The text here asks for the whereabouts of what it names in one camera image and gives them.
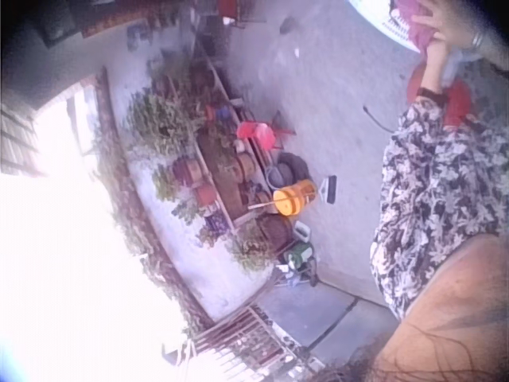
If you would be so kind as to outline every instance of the hand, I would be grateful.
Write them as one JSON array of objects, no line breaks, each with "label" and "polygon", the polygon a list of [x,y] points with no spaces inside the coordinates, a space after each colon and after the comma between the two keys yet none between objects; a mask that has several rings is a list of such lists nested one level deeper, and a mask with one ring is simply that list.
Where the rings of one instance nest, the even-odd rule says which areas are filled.
[{"label": "hand", "polygon": [[476,27],[473,18],[453,0],[418,0],[433,16],[414,15],[412,21],[437,29],[434,37],[462,49],[472,47]]}]

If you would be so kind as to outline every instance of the floral blouse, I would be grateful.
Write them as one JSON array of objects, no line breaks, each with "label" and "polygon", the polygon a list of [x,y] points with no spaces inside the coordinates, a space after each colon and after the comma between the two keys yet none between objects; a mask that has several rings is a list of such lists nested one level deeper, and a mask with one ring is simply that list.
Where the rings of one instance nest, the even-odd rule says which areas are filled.
[{"label": "floral blouse", "polygon": [[509,225],[509,128],[444,129],[432,100],[412,104],[383,158],[371,271],[401,320],[467,239]]}]

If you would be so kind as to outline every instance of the clay pot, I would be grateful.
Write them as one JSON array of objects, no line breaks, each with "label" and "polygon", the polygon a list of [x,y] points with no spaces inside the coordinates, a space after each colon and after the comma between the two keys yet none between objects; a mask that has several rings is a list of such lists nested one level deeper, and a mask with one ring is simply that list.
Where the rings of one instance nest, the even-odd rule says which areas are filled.
[{"label": "clay pot", "polygon": [[200,207],[207,207],[216,201],[217,193],[213,185],[205,183],[194,189],[196,201]]},{"label": "clay pot", "polygon": [[256,219],[260,230],[276,253],[293,240],[292,223],[281,215],[264,214]]},{"label": "clay pot", "polygon": [[188,187],[192,187],[204,177],[200,163],[195,158],[178,158],[173,163],[173,174],[181,184]]},{"label": "clay pot", "polygon": [[237,155],[231,166],[231,174],[237,183],[248,181],[255,171],[255,161],[248,153]]}]

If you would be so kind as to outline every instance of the concrete floor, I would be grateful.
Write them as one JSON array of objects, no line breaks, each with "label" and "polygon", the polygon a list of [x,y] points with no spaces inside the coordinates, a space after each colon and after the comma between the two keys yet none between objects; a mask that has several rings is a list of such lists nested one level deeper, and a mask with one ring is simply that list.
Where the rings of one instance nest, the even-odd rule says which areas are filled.
[{"label": "concrete floor", "polygon": [[347,362],[359,347],[388,339],[398,326],[387,308],[323,283],[275,287],[258,304],[299,345],[311,348],[311,354],[326,364]]},{"label": "concrete floor", "polygon": [[[285,149],[302,156],[318,184],[338,176],[336,203],[315,201],[299,219],[312,230],[322,280],[384,304],[369,269],[379,219],[383,150],[406,107],[406,85],[421,57],[380,33],[345,1],[258,0],[249,23],[231,29],[226,72],[257,119],[277,110],[297,136]],[[296,27],[280,34],[287,17]],[[507,120],[507,83],[486,63],[465,65],[485,120]]]}]

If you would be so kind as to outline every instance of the orange bucket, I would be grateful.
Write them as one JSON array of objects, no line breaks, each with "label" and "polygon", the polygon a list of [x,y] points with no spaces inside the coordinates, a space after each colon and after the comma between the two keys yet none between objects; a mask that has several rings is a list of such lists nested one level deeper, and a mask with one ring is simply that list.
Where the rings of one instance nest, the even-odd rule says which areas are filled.
[{"label": "orange bucket", "polygon": [[317,187],[309,179],[274,191],[273,200],[284,216],[298,215],[317,196]]}]

